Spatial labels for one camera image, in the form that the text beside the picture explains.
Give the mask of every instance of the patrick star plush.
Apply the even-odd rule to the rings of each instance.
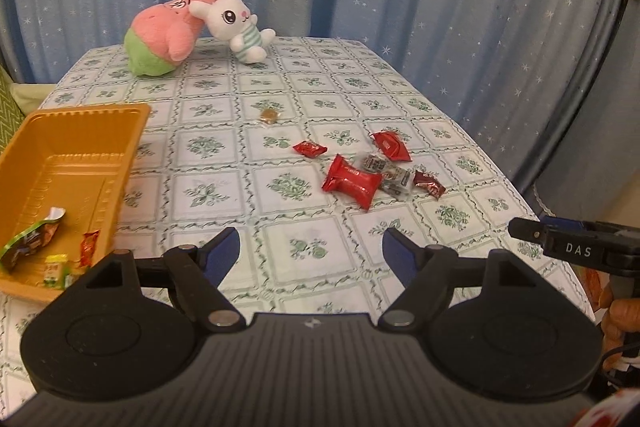
[[[204,26],[189,12],[191,1],[195,0],[156,4],[135,16],[124,36],[131,73],[159,76],[175,70],[189,56]]]

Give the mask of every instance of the floral tablecloth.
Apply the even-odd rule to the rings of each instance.
[[[376,318],[401,291],[386,267],[382,233],[396,227],[419,245],[440,243],[465,256],[508,248],[585,313],[571,269],[512,239],[511,217],[532,216],[510,182],[455,122],[360,42],[279,38],[264,63],[230,58],[228,46],[200,39],[191,57],[159,78],[133,77],[120,46],[90,50],[60,81],[45,108],[148,102],[152,111],[120,214],[115,247],[137,257],[184,243],[202,245],[236,227],[241,254],[221,288],[247,318],[258,311],[369,312]],[[275,107],[277,124],[258,116]],[[371,132],[393,129],[413,165],[446,186],[439,201],[378,192],[369,212],[321,190],[335,153],[373,152]],[[326,145],[308,160],[291,146]],[[476,295],[457,293],[456,299]],[[151,295],[163,299],[158,291]],[[2,414],[33,389],[20,361],[20,334],[41,307],[4,296]]]

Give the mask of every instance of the plush toy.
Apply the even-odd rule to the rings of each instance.
[[[189,11],[194,1],[172,0],[136,15],[124,36],[131,73],[159,76],[175,70],[189,56],[204,26]]]
[[[258,31],[257,15],[251,14],[242,0],[217,0],[213,4],[192,1],[189,11],[203,19],[215,38],[228,41],[240,62],[253,64],[264,60],[267,47],[276,36],[270,28]]]

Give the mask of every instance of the yellow plastic container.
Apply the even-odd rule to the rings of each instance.
[[[111,249],[125,185],[150,108],[146,103],[40,110],[22,123],[0,155],[0,245],[41,220],[52,206],[66,214],[51,242],[0,270],[0,291],[44,303],[47,255],[80,257],[82,234],[100,230],[93,263]]]

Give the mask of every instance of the hand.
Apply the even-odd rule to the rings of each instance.
[[[607,285],[600,295],[600,307],[609,308],[600,324],[604,333],[602,341],[602,352],[604,354],[610,349],[622,346],[625,333],[640,331],[640,298],[613,300],[613,293],[609,285]],[[602,368],[605,371],[612,369],[621,356],[622,353],[611,355],[604,361]]]

